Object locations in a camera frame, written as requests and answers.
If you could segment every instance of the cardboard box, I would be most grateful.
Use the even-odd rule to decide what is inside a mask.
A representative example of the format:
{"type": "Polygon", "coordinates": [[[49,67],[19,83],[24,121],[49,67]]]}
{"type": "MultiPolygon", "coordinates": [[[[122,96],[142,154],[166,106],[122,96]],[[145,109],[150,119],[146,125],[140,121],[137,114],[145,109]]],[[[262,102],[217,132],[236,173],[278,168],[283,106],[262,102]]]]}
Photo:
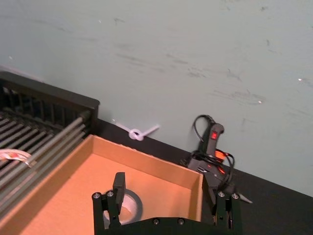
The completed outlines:
{"type": "Polygon", "coordinates": [[[142,219],[200,221],[201,174],[90,135],[0,221],[0,234],[92,235],[91,195],[110,190],[121,171],[143,203],[142,219]]]}

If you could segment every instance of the white object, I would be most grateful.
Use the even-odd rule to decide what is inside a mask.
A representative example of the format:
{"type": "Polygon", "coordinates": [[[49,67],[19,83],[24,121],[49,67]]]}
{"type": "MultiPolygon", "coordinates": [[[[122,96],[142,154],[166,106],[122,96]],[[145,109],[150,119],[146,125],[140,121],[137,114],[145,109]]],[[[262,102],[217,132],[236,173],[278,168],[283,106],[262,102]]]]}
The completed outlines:
{"type": "Polygon", "coordinates": [[[0,160],[19,160],[26,162],[30,154],[18,149],[0,149],[0,160]]]}
{"type": "Polygon", "coordinates": [[[122,128],[123,130],[128,132],[128,135],[131,139],[133,140],[138,140],[138,141],[142,141],[143,138],[149,134],[151,134],[152,132],[156,131],[158,128],[160,128],[160,125],[155,125],[153,127],[151,127],[150,129],[141,132],[138,129],[129,129],[128,127],[115,122],[115,125],[118,126],[119,128],[122,128]]]}
{"type": "MultiPolygon", "coordinates": [[[[129,222],[131,222],[134,219],[135,215],[137,214],[138,210],[137,203],[131,196],[125,194],[122,207],[126,208],[131,213],[132,216],[128,219],[120,220],[119,222],[121,223],[121,225],[129,224],[129,222]]],[[[104,211],[103,215],[108,221],[110,220],[108,211],[104,211]]]]}

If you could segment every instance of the scuff mark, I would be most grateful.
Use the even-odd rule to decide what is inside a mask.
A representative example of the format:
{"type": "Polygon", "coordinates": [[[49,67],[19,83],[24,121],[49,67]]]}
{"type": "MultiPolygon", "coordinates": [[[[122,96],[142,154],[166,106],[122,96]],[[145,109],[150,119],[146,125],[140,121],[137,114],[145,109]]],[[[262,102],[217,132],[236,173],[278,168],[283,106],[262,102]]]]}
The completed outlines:
{"type": "Polygon", "coordinates": [[[268,10],[268,6],[262,6],[260,11],[265,11],[265,10],[268,10]]]}
{"type": "Polygon", "coordinates": [[[269,52],[272,52],[272,53],[274,53],[274,54],[280,54],[280,55],[282,55],[281,52],[277,52],[277,51],[275,51],[275,50],[268,49],[268,51],[269,51],[269,52]]]}
{"type": "Polygon", "coordinates": [[[125,23],[125,21],[120,18],[114,18],[114,21],[115,21],[115,26],[117,26],[118,23],[125,23]]]}
{"type": "Polygon", "coordinates": [[[131,44],[127,44],[127,43],[116,43],[114,44],[117,48],[121,49],[121,50],[126,50],[126,51],[131,51],[133,50],[133,45],[131,44]]]}
{"type": "Polygon", "coordinates": [[[130,60],[130,61],[133,61],[133,62],[138,62],[138,63],[143,63],[143,64],[149,64],[147,61],[144,61],[144,60],[142,60],[142,59],[139,59],[139,58],[136,58],[136,57],[133,57],[133,56],[130,56],[130,55],[123,55],[123,54],[119,54],[119,53],[117,53],[116,55],[117,55],[118,57],[121,57],[121,58],[130,60]]]}
{"type": "Polygon", "coordinates": [[[307,116],[307,117],[313,118],[313,115],[312,115],[312,114],[309,114],[308,112],[305,112],[305,111],[303,111],[303,110],[301,110],[301,109],[296,109],[296,108],[290,106],[289,104],[286,104],[286,106],[289,107],[289,108],[290,108],[291,110],[293,110],[294,112],[296,112],[296,115],[302,114],[302,115],[305,115],[305,116],[307,116]]]}
{"type": "Polygon", "coordinates": [[[16,16],[7,16],[7,15],[0,15],[0,18],[3,19],[13,19],[13,20],[18,20],[19,22],[25,22],[25,23],[34,23],[34,24],[44,24],[45,26],[49,26],[52,27],[56,30],[62,31],[62,32],[66,32],[66,33],[72,33],[71,30],[63,27],[63,26],[59,26],[56,25],[54,23],[48,22],[48,21],[44,21],[44,20],[39,20],[39,19],[29,19],[29,18],[23,18],[23,17],[16,17],[16,16]]]}
{"type": "Polygon", "coordinates": [[[231,94],[214,90],[214,92],[209,93],[209,95],[218,96],[224,99],[235,101],[239,104],[248,105],[260,105],[260,102],[264,103],[266,101],[266,98],[264,96],[252,94],[249,90],[247,90],[247,92],[233,92],[231,94]]]}
{"type": "Polygon", "coordinates": [[[236,78],[238,81],[242,82],[242,80],[240,79],[240,76],[231,72],[230,69],[228,69],[227,77],[233,77],[233,78],[236,78]]]}
{"type": "Polygon", "coordinates": [[[165,73],[165,70],[162,68],[152,68],[152,69],[160,73],[165,73]]]}
{"type": "Polygon", "coordinates": [[[134,62],[134,61],[127,61],[126,63],[130,64],[130,65],[136,65],[136,66],[139,66],[139,67],[145,67],[144,64],[141,64],[141,63],[138,63],[138,62],[134,62]]]}
{"type": "Polygon", "coordinates": [[[74,37],[74,39],[87,41],[87,42],[96,42],[96,41],[98,41],[97,38],[90,38],[90,37],[74,37]]]}
{"type": "Polygon", "coordinates": [[[187,75],[189,77],[192,77],[192,78],[194,78],[194,77],[196,77],[196,78],[206,77],[204,74],[199,73],[199,72],[188,72],[187,75]]]}
{"type": "Polygon", "coordinates": [[[173,62],[175,62],[177,64],[182,64],[182,65],[187,65],[188,64],[188,62],[183,61],[183,60],[181,60],[181,59],[179,59],[179,58],[177,58],[177,57],[175,57],[175,56],[173,56],[171,54],[166,54],[166,57],[173,59],[173,62]]]}

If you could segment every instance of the white zip tie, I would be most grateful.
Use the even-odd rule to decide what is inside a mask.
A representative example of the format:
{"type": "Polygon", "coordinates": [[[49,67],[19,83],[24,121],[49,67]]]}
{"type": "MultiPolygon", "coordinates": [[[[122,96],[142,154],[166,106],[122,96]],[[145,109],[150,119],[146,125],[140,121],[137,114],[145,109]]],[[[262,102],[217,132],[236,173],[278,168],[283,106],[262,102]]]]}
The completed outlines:
{"type": "Polygon", "coordinates": [[[138,129],[129,129],[128,127],[122,125],[121,123],[116,122],[114,119],[112,119],[112,121],[114,122],[114,124],[116,126],[118,126],[119,128],[122,128],[123,130],[128,132],[128,136],[133,139],[133,140],[138,140],[138,141],[142,141],[143,138],[149,134],[151,134],[152,132],[156,131],[158,128],[160,128],[160,125],[155,125],[153,127],[151,127],[150,129],[141,132],[138,129]]]}

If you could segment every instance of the teal wall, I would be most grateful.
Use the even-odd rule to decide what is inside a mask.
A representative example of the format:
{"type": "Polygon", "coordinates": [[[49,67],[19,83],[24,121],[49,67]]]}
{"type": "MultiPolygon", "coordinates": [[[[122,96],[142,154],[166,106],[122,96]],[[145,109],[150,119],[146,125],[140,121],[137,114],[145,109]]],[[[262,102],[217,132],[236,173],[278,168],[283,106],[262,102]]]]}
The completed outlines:
{"type": "Polygon", "coordinates": [[[210,114],[238,169],[313,196],[311,0],[1,0],[0,65],[186,150],[210,114]]]}

